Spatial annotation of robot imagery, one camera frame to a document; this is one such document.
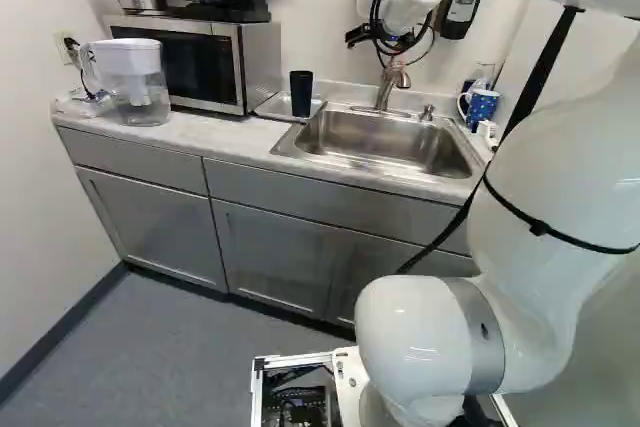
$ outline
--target black tumbler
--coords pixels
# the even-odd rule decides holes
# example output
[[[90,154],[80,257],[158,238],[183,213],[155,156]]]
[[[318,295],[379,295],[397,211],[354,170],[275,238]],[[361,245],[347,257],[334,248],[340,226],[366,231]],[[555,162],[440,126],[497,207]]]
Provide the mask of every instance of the black tumbler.
[[[311,91],[313,90],[313,72],[292,70],[289,72],[291,85],[291,111],[295,117],[311,117]]]

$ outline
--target stainless steel sink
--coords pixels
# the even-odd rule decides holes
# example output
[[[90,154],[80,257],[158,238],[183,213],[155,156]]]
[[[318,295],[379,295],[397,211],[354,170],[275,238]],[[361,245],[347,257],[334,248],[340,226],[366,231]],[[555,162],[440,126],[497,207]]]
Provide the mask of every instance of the stainless steel sink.
[[[407,178],[471,179],[479,166],[456,124],[328,104],[293,126],[271,153]]]

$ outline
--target baseboard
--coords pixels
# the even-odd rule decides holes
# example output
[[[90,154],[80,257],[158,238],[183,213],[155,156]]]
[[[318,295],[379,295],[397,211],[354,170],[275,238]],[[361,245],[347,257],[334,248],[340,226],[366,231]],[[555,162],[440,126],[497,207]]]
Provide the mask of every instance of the baseboard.
[[[91,310],[128,274],[123,262],[116,265],[89,292],[38,340],[29,351],[0,378],[0,407],[31,376],[44,359],[62,342]]]
[[[268,315],[269,317],[274,317],[276,319],[283,320],[285,322],[290,322],[292,324],[300,325],[302,327],[307,327],[312,330],[317,330],[318,332],[332,335],[334,337],[344,339],[348,342],[355,342],[355,333],[352,329],[348,329],[346,327],[340,327],[338,325],[330,324],[322,320],[310,319],[308,317],[305,317],[302,314],[297,314],[295,312],[290,312],[285,309],[281,309],[271,305],[266,305],[257,300],[248,299],[246,297],[241,297],[239,295],[235,295],[231,293],[223,294],[221,292],[204,287],[202,285],[197,285],[197,284],[188,282],[186,280],[177,279],[175,277],[171,277],[168,274],[163,274],[156,270],[147,269],[146,267],[141,267],[133,264],[126,264],[126,265],[129,268],[129,270],[135,274],[141,275],[143,277],[147,277],[157,282],[162,282],[163,284],[167,284],[181,290],[185,290],[192,294],[196,294],[201,297],[206,297],[208,299],[215,300],[216,302],[232,303],[239,307],[243,307],[245,309],[253,310],[254,312],[259,312],[261,314]]]

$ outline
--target gray carpet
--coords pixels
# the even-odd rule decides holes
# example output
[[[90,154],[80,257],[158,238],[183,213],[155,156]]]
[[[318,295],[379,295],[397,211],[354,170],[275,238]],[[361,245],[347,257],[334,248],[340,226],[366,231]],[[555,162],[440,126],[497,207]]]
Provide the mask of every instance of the gray carpet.
[[[249,427],[257,355],[347,342],[129,275],[0,410],[0,426]]]

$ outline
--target blue mug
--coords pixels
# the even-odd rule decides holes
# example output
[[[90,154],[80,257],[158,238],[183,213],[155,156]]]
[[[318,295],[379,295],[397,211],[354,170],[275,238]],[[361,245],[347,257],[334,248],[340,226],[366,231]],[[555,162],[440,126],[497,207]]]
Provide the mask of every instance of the blue mug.
[[[469,104],[467,112],[463,112],[460,101],[465,99]],[[458,112],[472,133],[478,130],[478,124],[483,120],[491,120],[498,108],[500,93],[492,90],[472,89],[458,96]]]

